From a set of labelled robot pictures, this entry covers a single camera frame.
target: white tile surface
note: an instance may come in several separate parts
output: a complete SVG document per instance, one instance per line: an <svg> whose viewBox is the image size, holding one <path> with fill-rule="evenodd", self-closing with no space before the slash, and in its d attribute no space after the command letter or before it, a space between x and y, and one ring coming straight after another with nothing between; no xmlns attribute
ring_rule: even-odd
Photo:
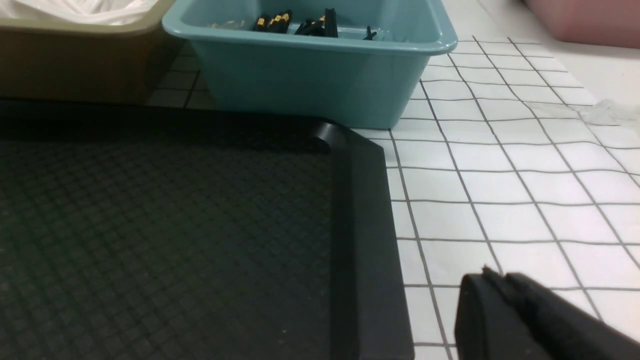
<svg viewBox="0 0 640 360"><path fill-rule="evenodd" d="M438 120L484 120L474 100L431 101Z"/></svg>
<svg viewBox="0 0 640 360"><path fill-rule="evenodd" d="M450 142L497 143L489 125L483 121L443 121L440 127Z"/></svg>
<svg viewBox="0 0 640 360"><path fill-rule="evenodd" d="M399 238L414 238L415 231L413 231L408 204L406 202L391 202L391 210L394 214L396 236Z"/></svg>
<svg viewBox="0 0 640 360"><path fill-rule="evenodd" d="M621 245L563 243L584 286L640 289L640 269Z"/></svg>
<svg viewBox="0 0 640 360"><path fill-rule="evenodd" d="M451 60L455 66L460 67L493 67L485 55L451 54Z"/></svg>
<svg viewBox="0 0 640 360"><path fill-rule="evenodd" d="M640 291L589 290L589 295L608 325L640 341Z"/></svg>
<svg viewBox="0 0 640 360"><path fill-rule="evenodd" d="M573 174L521 172L536 201L554 204L590 204L591 200Z"/></svg>
<svg viewBox="0 0 640 360"><path fill-rule="evenodd" d="M453 80L462 81L455 67L427 66L420 77L424 81Z"/></svg>
<svg viewBox="0 0 640 360"><path fill-rule="evenodd" d="M553 58L529 58L531 65L538 70L566 71L564 65Z"/></svg>
<svg viewBox="0 0 640 360"><path fill-rule="evenodd" d="M540 204L540 209L560 241L618 242L595 206Z"/></svg>
<svg viewBox="0 0 640 360"><path fill-rule="evenodd" d="M536 119L492 122L491 127L501 143L550 143Z"/></svg>
<svg viewBox="0 0 640 360"><path fill-rule="evenodd" d="M530 119L531 110L517 100L488 100L479 99L478 103L486 116L491 120Z"/></svg>
<svg viewBox="0 0 640 360"><path fill-rule="evenodd" d="M609 149L609 152L622 164L624 170L633 174L640 174L640 149Z"/></svg>
<svg viewBox="0 0 640 360"><path fill-rule="evenodd" d="M550 86L582 86L580 82L568 72L541 71L540 75Z"/></svg>
<svg viewBox="0 0 640 360"><path fill-rule="evenodd" d="M431 293L427 288L405 288L409 322L416 343L442 343Z"/></svg>
<svg viewBox="0 0 640 360"><path fill-rule="evenodd" d="M505 55L488 55L498 69L533 70L525 58Z"/></svg>
<svg viewBox="0 0 640 360"><path fill-rule="evenodd" d="M450 146L459 170L505 171L513 169L499 145L452 143Z"/></svg>
<svg viewBox="0 0 640 360"><path fill-rule="evenodd" d="M598 140L587 125L579 119L541 119L542 126L555 143L593 142Z"/></svg>
<svg viewBox="0 0 640 360"><path fill-rule="evenodd" d="M418 83L415 85L413 89L413 93L411 94L411 100L426 100L427 95L424 94L424 90L422 89L422 85Z"/></svg>
<svg viewBox="0 0 640 360"><path fill-rule="evenodd" d="M196 73L194 72L169 71L164 75L157 87L174 90L190 90L195 79Z"/></svg>
<svg viewBox="0 0 640 360"><path fill-rule="evenodd" d="M541 57L553 57L553 54L549 52L545 47L539 44L518 44L518 50L526 56L541 56Z"/></svg>
<svg viewBox="0 0 640 360"><path fill-rule="evenodd" d="M604 146L610 147L640 147L637 133L623 126L590 126L591 131Z"/></svg>
<svg viewBox="0 0 640 360"><path fill-rule="evenodd" d="M594 105L598 100L583 88L554 88L566 104Z"/></svg>
<svg viewBox="0 0 640 360"><path fill-rule="evenodd" d="M467 100L472 95L461 81L430 81L424 83L424 90L431 100Z"/></svg>
<svg viewBox="0 0 640 360"><path fill-rule="evenodd" d="M396 141L396 147L404 167L454 169L445 143Z"/></svg>
<svg viewBox="0 0 640 360"><path fill-rule="evenodd" d="M631 252L631 256L640 263L640 245L627 246L627 249Z"/></svg>
<svg viewBox="0 0 640 360"><path fill-rule="evenodd" d="M504 150L519 171L569 171L553 145L505 145Z"/></svg>
<svg viewBox="0 0 640 360"><path fill-rule="evenodd" d="M453 53L484 54L477 42L459 42Z"/></svg>
<svg viewBox="0 0 640 360"><path fill-rule="evenodd" d="M471 69L461 67L458 68L458 70L465 81L498 85L505 83L496 69Z"/></svg>
<svg viewBox="0 0 640 360"><path fill-rule="evenodd" d="M542 86L513 85L511 89L522 101L551 102L561 104L562 100L550 88Z"/></svg>
<svg viewBox="0 0 640 360"><path fill-rule="evenodd" d="M640 188L626 174L594 171L578 173L578 177L596 202L640 203Z"/></svg>
<svg viewBox="0 0 640 360"><path fill-rule="evenodd" d="M453 67L453 62L447 55L434 56L429 59L429 65L439 67Z"/></svg>
<svg viewBox="0 0 640 360"><path fill-rule="evenodd" d="M521 272L548 287L578 286L555 243L494 243L493 251L504 272Z"/></svg>
<svg viewBox="0 0 640 360"><path fill-rule="evenodd" d="M485 242L422 241L422 249L434 285L460 285L465 274L497 268Z"/></svg>
<svg viewBox="0 0 640 360"><path fill-rule="evenodd" d="M415 347L415 360L449 360L444 347Z"/></svg>
<svg viewBox="0 0 640 360"><path fill-rule="evenodd" d="M529 202L531 198L515 172L463 172L462 179L474 202Z"/></svg>
<svg viewBox="0 0 640 360"><path fill-rule="evenodd" d="M421 238L484 239L470 204L412 202L411 209Z"/></svg>
<svg viewBox="0 0 640 360"><path fill-rule="evenodd" d="M535 71L500 69L507 84L545 86L545 80Z"/></svg>
<svg viewBox="0 0 640 360"><path fill-rule="evenodd" d="M603 205L601 208L622 242L640 243L640 206Z"/></svg>
<svg viewBox="0 0 640 360"><path fill-rule="evenodd" d="M444 141L438 123L433 120L400 119L391 132L395 140Z"/></svg>
<svg viewBox="0 0 640 360"><path fill-rule="evenodd" d="M409 100L404 108L401 119L433 119L431 108L427 100Z"/></svg>
<svg viewBox="0 0 640 360"><path fill-rule="evenodd" d="M540 119L579 119L580 113L564 104L540 104L530 102L528 107Z"/></svg>
<svg viewBox="0 0 640 360"><path fill-rule="evenodd" d="M418 242L398 240L398 253L400 254L400 267L402 268L404 283L407 285L427 284L427 276L420 257Z"/></svg>
<svg viewBox="0 0 640 360"><path fill-rule="evenodd" d="M478 204L476 210L490 240L553 240L533 204Z"/></svg>
<svg viewBox="0 0 640 360"><path fill-rule="evenodd" d="M456 328L456 313L458 312L460 289L439 288L435 289L435 295L447 342L455 344L456 336L454 331Z"/></svg>
<svg viewBox="0 0 640 360"><path fill-rule="evenodd" d="M520 55L520 51L513 44L480 43L486 54L489 55Z"/></svg>
<svg viewBox="0 0 640 360"><path fill-rule="evenodd" d="M411 200L466 202L467 194L455 171L403 169L406 191Z"/></svg>
<svg viewBox="0 0 640 360"><path fill-rule="evenodd" d="M620 170L618 162L600 145L594 143L567 143L558 150L575 171L589 169Z"/></svg>
<svg viewBox="0 0 640 360"><path fill-rule="evenodd" d="M469 83L477 98L517 100L507 85Z"/></svg>
<svg viewBox="0 0 640 360"><path fill-rule="evenodd" d="M391 195L391 200L406 200L399 169L387 169L387 182L389 183L389 195Z"/></svg>

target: black plastic part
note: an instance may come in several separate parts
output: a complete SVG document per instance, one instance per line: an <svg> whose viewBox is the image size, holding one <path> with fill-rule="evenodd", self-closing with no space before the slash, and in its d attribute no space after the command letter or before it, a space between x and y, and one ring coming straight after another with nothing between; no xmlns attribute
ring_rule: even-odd
<svg viewBox="0 0 640 360"><path fill-rule="evenodd" d="M338 24L335 19L335 9L324 9L324 35L330 38L338 37Z"/></svg>
<svg viewBox="0 0 640 360"><path fill-rule="evenodd" d="M371 27L367 26L367 36L363 40L373 40L377 34L377 31L371 32Z"/></svg>
<svg viewBox="0 0 640 360"><path fill-rule="evenodd" d="M495 281L466 275L460 288L455 330L461 360L640 359L640 344L624 334L522 274L508 274L508 278L527 288L527 294L518 296L543 309L537 314L539 325L527 325L523 319L531 314L513 308L505 300L512 297L505 297ZM561 343L549 346L549 337Z"/></svg>
<svg viewBox="0 0 640 360"><path fill-rule="evenodd" d="M271 17L268 14L263 13L258 19L255 20L255 24L253 24L253 31L258 31L261 33L267 31L269 21L271 21Z"/></svg>
<svg viewBox="0 0 640 360"><path fill-rule="evenodd" d="M381 148L0 101L0 359L413 359Z"/></svg>

